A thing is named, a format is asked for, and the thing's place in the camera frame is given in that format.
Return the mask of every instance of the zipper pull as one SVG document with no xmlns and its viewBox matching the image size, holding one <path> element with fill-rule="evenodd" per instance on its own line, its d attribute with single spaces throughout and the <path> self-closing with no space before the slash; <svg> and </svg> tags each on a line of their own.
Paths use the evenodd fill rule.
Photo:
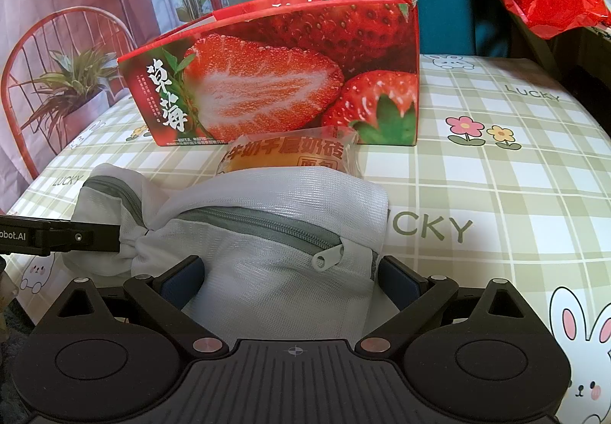
<svg viewBox="0 0 611 424">
<path fill-rule="evenodd" d="M 343 255 L 343 245 L 323 250 L 312 257 L 312 267 L 319 272 L 330 269 L 337 265 Z"/>
</svg>

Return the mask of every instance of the packaged bread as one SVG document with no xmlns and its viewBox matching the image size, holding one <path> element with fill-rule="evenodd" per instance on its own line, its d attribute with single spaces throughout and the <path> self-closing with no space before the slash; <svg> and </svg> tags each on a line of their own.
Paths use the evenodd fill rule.
<svg viewBox="0 0 611 424">
<path fill-rule="evenodd" d="M 218 174 L 259 167 L 319 165 L 357 176 L 354 155 L 358 133 L 323 126 L 272 134 L 245 134 L 229 144 Z"/>
</svg>

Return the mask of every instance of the silver bolt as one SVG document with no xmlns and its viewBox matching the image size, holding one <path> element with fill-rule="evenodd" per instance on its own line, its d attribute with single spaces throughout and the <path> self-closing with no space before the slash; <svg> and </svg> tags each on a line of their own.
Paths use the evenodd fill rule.
<svg viewBox="0 0 611 424">
<path fill-rule="evenodd" d="M 366 352 L 382 353 L 390 348 L 390 341 L 384 338 L 367 338 L 360 342 L 360 347 Z"/>
<path fill-rule="evenodd" d="M 193 350 L 200 353 L 214 353 L 223 348 L 223 342 L 216 338 L 199 338 L 193 342 Z"/>
</svg>

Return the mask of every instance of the strawberry box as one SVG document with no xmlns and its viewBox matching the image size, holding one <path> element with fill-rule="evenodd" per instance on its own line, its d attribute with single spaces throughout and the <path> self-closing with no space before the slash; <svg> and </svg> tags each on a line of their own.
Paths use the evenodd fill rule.
<svg viewBox="0 0 611 424">
<path fill-rule="evenodd" d="M 415 0 L 257 0 L 215 11 L 119 59 L 157 144 L 350 126 L 414 145 Z"/>
</svg>

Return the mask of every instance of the white mesh bag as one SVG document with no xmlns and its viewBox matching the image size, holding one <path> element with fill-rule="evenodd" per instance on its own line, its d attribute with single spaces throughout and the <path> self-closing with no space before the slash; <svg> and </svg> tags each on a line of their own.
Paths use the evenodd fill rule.
<svg viewBox="0 0 611 424">
<path fill-rule="evenodd" d="M 206 279 L 184 311 L 230 346 L 239 338 L 354 343 L 387 208 L 380 186 L 325 167 L 241 170 L 170 197 L 137 172 L 103 164 L 72 220 L 119 224 L 121 250 L 62 259 L 107 286 L 199 255 Z"/>
</svg>

